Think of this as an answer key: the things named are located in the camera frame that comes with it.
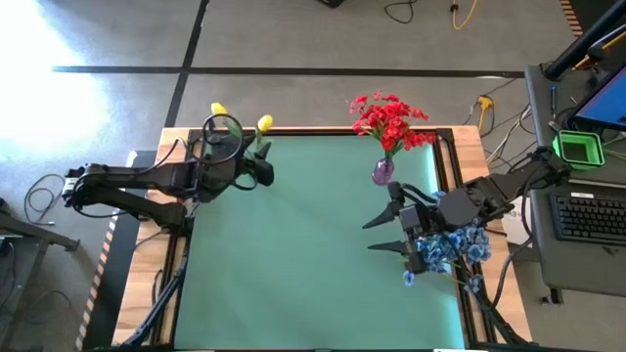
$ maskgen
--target monitor screen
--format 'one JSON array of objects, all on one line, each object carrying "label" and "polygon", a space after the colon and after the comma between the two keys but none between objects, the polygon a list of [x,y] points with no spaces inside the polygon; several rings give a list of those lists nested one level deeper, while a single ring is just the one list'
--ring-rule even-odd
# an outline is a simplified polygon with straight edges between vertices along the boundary
[{"label": "monitor screen", "polygon": [[576,115],[626,126],[626,66],[620,69]]}]

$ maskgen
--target computer monitor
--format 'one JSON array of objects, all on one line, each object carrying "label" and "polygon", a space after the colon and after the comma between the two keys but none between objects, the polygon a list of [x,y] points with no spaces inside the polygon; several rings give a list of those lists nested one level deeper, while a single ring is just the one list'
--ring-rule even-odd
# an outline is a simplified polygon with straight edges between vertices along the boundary
[{"label": "computer monitor", "polygon": [[603,80],[571,117],[595,126],[626,131],[626,66]]}]

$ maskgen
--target sunlight on floor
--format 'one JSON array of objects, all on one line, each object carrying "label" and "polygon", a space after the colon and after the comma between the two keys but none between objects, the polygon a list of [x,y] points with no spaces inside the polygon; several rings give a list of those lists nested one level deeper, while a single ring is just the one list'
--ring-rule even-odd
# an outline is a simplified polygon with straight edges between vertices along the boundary
[{"label": "sunlight on floor", "polygon": [[0,160],[20,159],[24,153],[59,153],[97,135],[109,122],[103,87],[90,74],[50,71],[52,58],[69,62],[80,58],[46,23],[40,5],[13,1],[0,5],[0,13],[4,45],[11,49],[0,57],[0,64],[24,67],[8,69],[4,76]]}]

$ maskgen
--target wooden table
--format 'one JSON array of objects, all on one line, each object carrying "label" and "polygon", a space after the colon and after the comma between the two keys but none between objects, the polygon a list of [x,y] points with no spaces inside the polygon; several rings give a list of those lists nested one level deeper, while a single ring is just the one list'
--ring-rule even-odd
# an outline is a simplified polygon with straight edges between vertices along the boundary
[{"label": "wooden table", "polygon": [[[440,126],[442,128],[452,128],[454,133],[455,144],[457,147],[457,155],[461,166],[461,173],[464,182],[479,176],[489,174],[489,169],[485,163],[484,153],[477,128],[474,126]],[[187,140],[190,134],[189,128],[166,128],[161,134],[158,146],[157,160],[160,160],[170,149],[171,145],[177,138]],[[185,151],[182,147],[177,148],[169,161],[182,161],[185,157]],[[454,186],[454,178],[452,178],[452,164],[447,153],[444,153],[444,163],[446,167],[446,175],[448,175],[448,184]],[[175,201],[174,198],[164,196],[159,192],[149,192],[149,198],[159,202]],[[489,228],[503,231],[499,221],[489,224]],[[154,222],[143,222],[137,241],[140,241],[151,234],[157,232],[159,228]],[[500,271],[502,269],[505,258],[509,255],[506,238],[503,236],[491,236],[492,257],[489,261],[482,264],[482,271],[485,278],[485,285],[490,297],[495,294]],[[123,342],[141,324],[148,314],[152,306],[152,287],[155,273],[162,268],[165,261],[165,252],[169,235],[162,235],[152,241],[142,244],[134,252],[128,280],[126,282],[126,290],[124,292],[122,304],[120,307],[119,317],[115,328],[113,343]],[[183,245],[178,245],[178,256],[182,251]],[[169,336],[172,330],[174,297],[170,300],[162,328],[162,342],[170,342]],[[480,340],[485,340],[485,331],[480,322],[480,310],[472,304],[474,312],[474,320]],[[514,330],[526,340],[531,340],[530,330],[526,321],[526,314],[521,302],[517,279],[513,268],[509,268],[506,278],[506,284],[502,294],[498,309],[507,322]]]}]

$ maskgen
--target green container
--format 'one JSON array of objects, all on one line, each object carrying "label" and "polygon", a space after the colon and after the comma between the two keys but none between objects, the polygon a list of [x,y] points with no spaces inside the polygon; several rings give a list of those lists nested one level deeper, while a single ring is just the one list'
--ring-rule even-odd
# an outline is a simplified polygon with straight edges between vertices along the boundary
[{"label": "green container", "polygon": [[552,146],[574,169],[591,170],[604,165],[602,141],[595,133],[561,130]]}]

